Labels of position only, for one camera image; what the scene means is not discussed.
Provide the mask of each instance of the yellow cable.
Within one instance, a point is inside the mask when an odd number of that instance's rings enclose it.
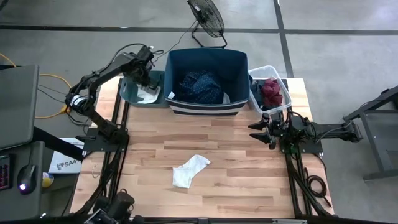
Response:
[[[9,59],[9,58],[7,58],[4,54],[0,53],[0,56],[4,57],[7,61],[9,61],[9,62],[12,64],[12,66],[17,67],[17,65],[15,65],[14,62],[12,62],[12,60]],[[69,86],[69,88],[72,88],[72,86],[68,83],[68,81],[67,81],[66,79],[62,78],[61,76],[53,75],[53,74],[40,74],[39,76],[41,76],[41,77],[54,77],[54,78],[58,78],[58,79],[62,80],[63,82],[65,82],[65,83]],[[52,114],[52,115],[48,115],[48,116],[36,116],[35,118],[36,118],[36,119],[53,118],[53,117],[55,117],[55,116],[58,116],[58,115],[60,115],[60,114],[66,113],[66,112],[69,112],[69,110],[67,109],[67,106],[66,106],[66,105],[63,105],[62,108],[60,109],[60,111],[59,111],[58,113],[55,113],[55,114]]]

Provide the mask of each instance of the white cloth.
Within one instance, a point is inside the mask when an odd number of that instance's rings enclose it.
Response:
[[[193,177],[208,164],[210,164],[208,159],[201,155],[194,155],[184,165],[173,168],[173,185],[176,187],[189,188]]]
[[[142,87],[141,85],[137,84],[138,92],[137,96],[142,98],[143,100],[138,101],[137,103],[148,104],[153,103],[156,101],[157,97],[160,93],[160,87],[158,86],[156,90],[150,90],[149,87]]]

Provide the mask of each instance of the concrete floor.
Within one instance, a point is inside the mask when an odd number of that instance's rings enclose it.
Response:
[[[214,0],[226,28],[277,29],[273,0]],[[279,0],[286,29],[397,30],[398,1]],[[0,23],[65,26],[187,28],[194,18],[184,0],[62,1],[13,0],[0,12]],[[70,83],[108,62],[116,49],[132,42],[168,49],[180,32],[72,32],[0,30],[0,52],[18,65],[40,65],[42,73],[62,75]],[[279,34],[226,33],[229,49],[248,54],[249,68],[273,65],[286,77]],[[338,123],[341,118],[398,84],[398,35],[286,35],[294,77],[304,78],[313,119]],[[199,37],[211,44],[219,40]],[[176,49],[198,47],[186,35]],[[156,63],[163,70],[166,57]],[[67,92],[59,80],[40,84]],[[51,93],[58,99],[63,96]],[[37,115],[58,111],[61,104],[39,93]],[[58,137],[83,134],[66,116],[35,121]],[[334,209],[345,218],[398,221],[398,178],[364,183],[377,171],[369,142],[322,141]],[[48,198],[50,214],[59,214],[69,189]]]

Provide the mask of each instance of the red cloth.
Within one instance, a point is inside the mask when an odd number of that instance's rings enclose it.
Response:
[[[280,87],[277,80],[271,80],[270,78],[266,80],[265,84],[261,88],[263,95],[262,103],[264,106],[274,106],[282,104],[282,95],[280,92]]]

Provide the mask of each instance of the wooden tabletop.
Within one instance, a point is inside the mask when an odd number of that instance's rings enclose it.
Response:
[[[111,119],[120,77],[101,87],[96,110]],[[304,81],[287,79],[293,110],[311,119]],[[118,123],[121,120],[121,103]],[[129,109],[130,142],[119,188],[134,197],[133,215],[144,217],[290,218],[294,216],[284,155],[249,136],[260,116],[248,105],[237,116],[181,116],[170,108]],[[172,168],[199,154],[211,164],[189,189],[172,185]],[[83,161],[71,212],[89,199],[100,178],[103,152]],[[326,181],[322,163],[303,155],[310,175]],[[304,211],[302,193],[298,190]],[[326,210],[333,208],[318,200]]]

